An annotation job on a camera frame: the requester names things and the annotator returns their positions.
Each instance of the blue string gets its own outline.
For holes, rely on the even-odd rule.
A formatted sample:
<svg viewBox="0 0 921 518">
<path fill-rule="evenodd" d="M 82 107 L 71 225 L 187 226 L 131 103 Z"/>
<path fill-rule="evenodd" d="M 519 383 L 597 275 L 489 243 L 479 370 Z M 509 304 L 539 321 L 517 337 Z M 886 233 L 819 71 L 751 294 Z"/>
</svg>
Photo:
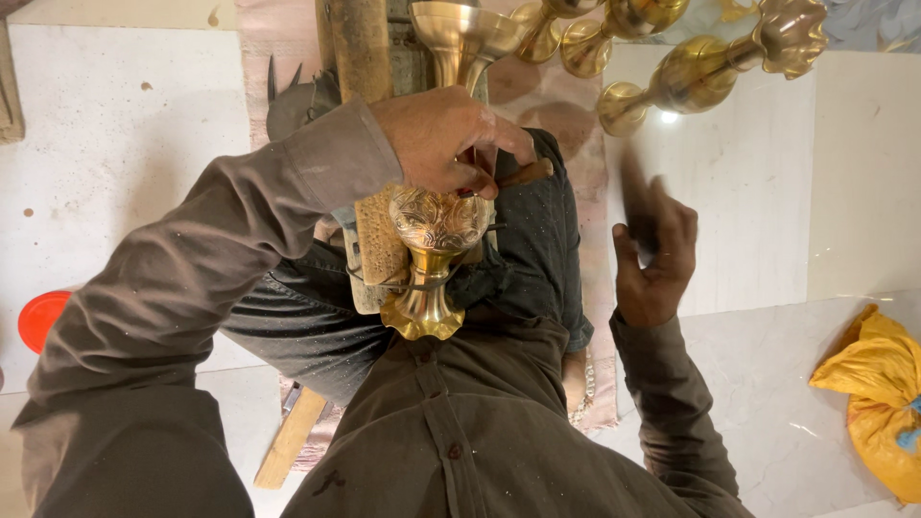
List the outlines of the blue string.
<svg viewBox="0 0 921 518">
<path fill-rule="evenodd" d="M 912 401 L 909 406 L 921 414 L 921 395 L 916 397 L 915 401 Z M 917 453 L 919 437 L 921 437 L 921 428 L 914 431 L 903 431 L 899 434 L 898 438 L 896 438 L 895 443 L 909 453 Z"/>
</svg>

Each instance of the pink cloth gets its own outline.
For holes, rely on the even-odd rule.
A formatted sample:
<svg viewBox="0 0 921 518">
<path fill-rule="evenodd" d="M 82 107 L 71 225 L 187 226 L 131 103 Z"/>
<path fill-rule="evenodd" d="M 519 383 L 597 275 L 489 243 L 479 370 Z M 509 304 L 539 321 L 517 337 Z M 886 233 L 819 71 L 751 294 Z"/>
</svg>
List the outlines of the pink cloth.
<svg viewBox="0 0 921 518">
<path fill-rule="evenodd" d="M 483 0 L 484 8 L 510 14 L 520 1 Z M 275 56 L 276 84 L 283 90 L 297 65 L 304 64 L 302 81 L 320 70 L 320 47 L 311 0 L 236 0 L 247 109 L 252 148 L 268 142 L 267 78 L 269 56 Z M 597 18 L 596 10 L 590 16 Z M 565 27 L 568 20 L 560 20 Z M 491 107 L 516 124 L 543 128 L 559 141 L 573 190 L 576 193 L 582 244 L 582 298 L 585 314 L 595 325 L 591 356 L 595 371 L 595 396 L 579 423 L 582 431 L 613 428 L 617 424 L 615 349 L 608 328 L 613 313 L 611 270 L 608 267 L 608 173 L 604 141 L 594 112 L 601 78 L 570 76 L 554 56 L 543 65 L 527 65 L 505 58 L 489 68 Z M 313 429 L 295 462 L 295 471 L 309 471 L 329 447 L 342 409 Z"/>
</svg>

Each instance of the hand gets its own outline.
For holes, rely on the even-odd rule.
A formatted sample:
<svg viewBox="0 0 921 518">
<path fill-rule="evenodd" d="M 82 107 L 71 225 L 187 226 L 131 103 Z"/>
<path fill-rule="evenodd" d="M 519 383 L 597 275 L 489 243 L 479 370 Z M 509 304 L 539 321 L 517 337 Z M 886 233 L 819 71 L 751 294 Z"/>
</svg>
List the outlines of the hand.
<svg viewBox="0 0 921 518">
<path fill-rule="evenodd" d="M 617 252 L 617 306 L 628 325 L 661 325 L 678 311 L 684 290 L 694 273 L 697 213 L 665 194 L 661 177 L 650 188 L 659 224 L 659 253 L 652 264 L 640 269 L 636 247 L 627 227 L 614 225 Z"/>
<path fill-rule="evenodd" d="M 487 172 L 492 166 L 455 157 L 473 147 L 478 156 L 495 162 L 495 151 L 502 148 L 514 154 L 519 165 L 537 160 L 530 134 L 471 99 L 464 87 L 436 88 L 368 108 L 400 161 L 403 184 L 410 187 L 436 193 L 467 188 L 492 200 L 499 193 Z"/>
</svg>

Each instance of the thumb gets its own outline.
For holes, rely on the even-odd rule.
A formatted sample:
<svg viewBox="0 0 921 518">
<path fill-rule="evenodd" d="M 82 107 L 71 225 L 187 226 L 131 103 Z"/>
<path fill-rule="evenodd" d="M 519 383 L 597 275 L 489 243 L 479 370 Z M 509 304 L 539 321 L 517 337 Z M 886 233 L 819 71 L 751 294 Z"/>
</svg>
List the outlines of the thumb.
<svg viewBox="0 0 921 518">
<path fill-rule="evenodd" d="M 495 200 L 499 188 L 493 177 L 479 166 L 452 161 L 448 165 L 448 183 L 455 189 L 467 188 L 487 200 Z"/>
<path fill-rule="evenodd" d="M 611 229 L 611 235 L 614 238 L 614 251 L 617 252 L 617 276 L 627 276 L 626 278 L 636 278 L 640 275 L 639 256 L 630 234 L 627 232 L 627 226 L 623 223 L 614 225 Z"/>
</svg>

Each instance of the brown shirt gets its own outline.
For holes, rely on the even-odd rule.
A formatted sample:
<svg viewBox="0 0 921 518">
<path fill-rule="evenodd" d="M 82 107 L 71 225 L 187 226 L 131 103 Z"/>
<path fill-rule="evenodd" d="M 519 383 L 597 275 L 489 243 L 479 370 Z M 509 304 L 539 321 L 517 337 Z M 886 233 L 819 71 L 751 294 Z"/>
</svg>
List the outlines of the brown shirt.
<svg viewBox="0 0 921 518">
<path fill-rule="evenodd" d="M 179 207 L 130 233 L 29 379 L 14 428 L 36 516 L 252 515 L 195 365 L 256 281 L 306 253 L 321 215 L 401 179 L 354 100 L 216 159 Z M 446 341 L 395 339 L 285 515 L 749 516 L 677 320 L 612 320 L 647 471 L 566 420 L 565 329 L 490 313 Z"/>
</svg>

